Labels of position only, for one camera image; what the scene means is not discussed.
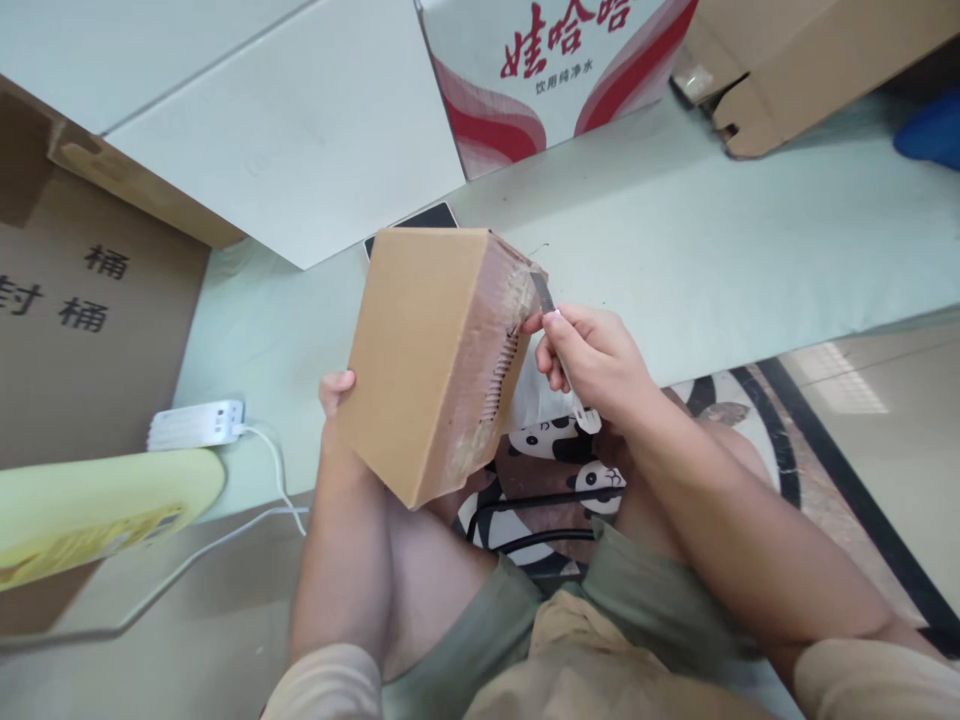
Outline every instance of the knee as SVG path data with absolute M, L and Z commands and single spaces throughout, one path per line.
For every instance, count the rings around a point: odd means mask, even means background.
M 747 470 L 767 484 L 772 484 L 772 478 L 767 472 L 767 467 L 764 465 L 763 459 L 753 446 L 753 443 L 733 428 L 718 422 L 712 420 L 697 420 L 697 424 L 713 437 L 714 440 L 726 448 Z

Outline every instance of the charging cable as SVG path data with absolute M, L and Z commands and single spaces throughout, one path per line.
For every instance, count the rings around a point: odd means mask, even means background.
M 173 587 L 173 584 L 179 580 L 183 574 L 187 572 L 187 570 L 193 567 L 194 563 L 196 563 L 211 550 L 214 550 L 221 545 L 225 545 L 239 535 L 243 535 L 243 533 L 245 533 L 247 530 L 271 515 L 292 514 L 294 517 L 299 519 L 301 513 L 308 512 L 310 512 L 309 508 L 270 508 L 269 510 L 265 510 L 257 515 L 255 518 L 253 518 L 253 520 L 244 523 L 236 530 L 228 532 L 226 535 L 214 540 L 206 547 L 197 550 L 193 555 L 184 560 L 180 564 L 180 567 L 170 573 L 170 575 L 168 575 L 167 578 L 161 582 L 156 589 L 153 590 L 153 592 L 137 603 L 133 610 L 127 613 L 127 616 L 120 622 L 119 625 L 115 625 L 114 627 L 110 628 L 95 628 L 93 630 L 51 633 L 49 635 L 9 635 L 7 637 L 0 637 L 0 657 L 5 655 L 19 655 L 30 652 L 39 652 L 40 650 L 50 650 L 55 647 L 63 647 L 64 645 L 79 645 L 83 643 L 106 642 L 108 640 L 114 640 L 133 627 L 134 623 L 142 618 L 146 614 L 147 610 L 153 607 L 154 603 L 163 597 L 167 590 Z
M 276 443 L 274 443 L 273 440 L 271 440 L 267 434 L 263 432 L 263 430 L 255 428 L 253 425 L 246 425 L 245 423 L 238 424 L 234 428 L 234 433 L 236 435 L 246 435 L 247 433 L 252 433 L 267 444 L 267 447 L 270 448 L 270 455 L 273 456 L 273 472 L 274 477 L 277 480 L 277 490 L 280 491 L 280 498 L 283 500 L 284 505 L 293 511 L 293 502 L 290 500 L 290 496 L 287 495 L 286 482 L 283 475 L 283 460 L 280 459 L 280 451 L 277 449 Z M 304 529 L 303 523 L 300 521 L 299 513 L 293 513 L 293 520 L 297 523 L 297 530 L 300 531 L 300 534 L 306 537 L 307 531 Z

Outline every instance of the power strip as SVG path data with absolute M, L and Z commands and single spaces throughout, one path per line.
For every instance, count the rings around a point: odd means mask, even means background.
M 228 445 L 240 437 L 243 403 L 219 400 L 203 405 L 164 410 L 153 416 L 147 452 Z

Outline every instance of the red chinese characters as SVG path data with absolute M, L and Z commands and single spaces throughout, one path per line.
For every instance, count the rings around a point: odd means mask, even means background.
M 530 32 L 527 33 L 526 37 L 520 35 L 520 33 L 513 34 L 513 52 L 510 52 L 510 46 L 504 46 L 504 54 L 506 55 L 506 62 L 503 64 L 503 68 L 500 70 L 500 77 L 516 77 L 517 71 L 520 66 L 520 53 L 523 51 L 523 77 L 530 78 L 534 75 L 542 73 L 544 68 L 547 66 L 546 58 L 540 57 L 540 31 L 543 30 L 547 24 L 540 17 L 540 4 L 539 3 L 530 3 L 530 12 L 533 15 L 533 20 L 530 24 Z
M 550 26 L 547 34 L 547 49 L 553 50 L 557 45 L 563 55 L 572 55 L 580 49 L 581 23 L 596 19 L 597 25 L 607 23 L 607 32 L 611 33 L 624 27 L 627 15 L 630 14 L 630 0 L 600 0 L 597 12 L 583 6 L 583 0 L 569 0 L 564 16 Z M 523 35 L 513 34 L 513 48 L 504 45 L 505 62 L 500 70 L 500 77 L 517 77 L 520 72 L 520 61 L 523 60 L 523 77 L 529 79 L 539 75 L 547 67 L 547 59 L 542 57 L 543 39 L 541 32 L 547 27 L 543 20 L 543 10 L 540 3 L 530 3 L 530 32 Z
M 580 22 L 593 20 L 594 17 L 596 17 L 596 13 L 583 7 L 580 0 L 570 0 L 563 19 L 550 28 L 547 47 L 553 50 L 553 47 L 559 42 L 560 50 L 564 55 L 576 52 L 577 48 L 580 47 Z
M 603 25 L 607 16 L 610 17 L 610 24 L 607 25 L 607 32 L 619 30 L 627 23 L 627 15 L 630 14 L 630 0 L 600 0 L 600 9 L 597 11 L 597 25 Z

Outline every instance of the khaki shorts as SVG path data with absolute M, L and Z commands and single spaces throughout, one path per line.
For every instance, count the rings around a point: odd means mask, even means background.
M 672 672 L 722 685 L 784 718 L 799 709 L 752 641 L 739 634 L 693 572 L 594 521 L 597 548 L 583 584 L 563 589 L 604 613 L 633 645 Z M 388 720 L 462 718 L 477 692 L 530 649 L 544 598 L 501 556 L 497 569 L 438 645 L 383 688 Z

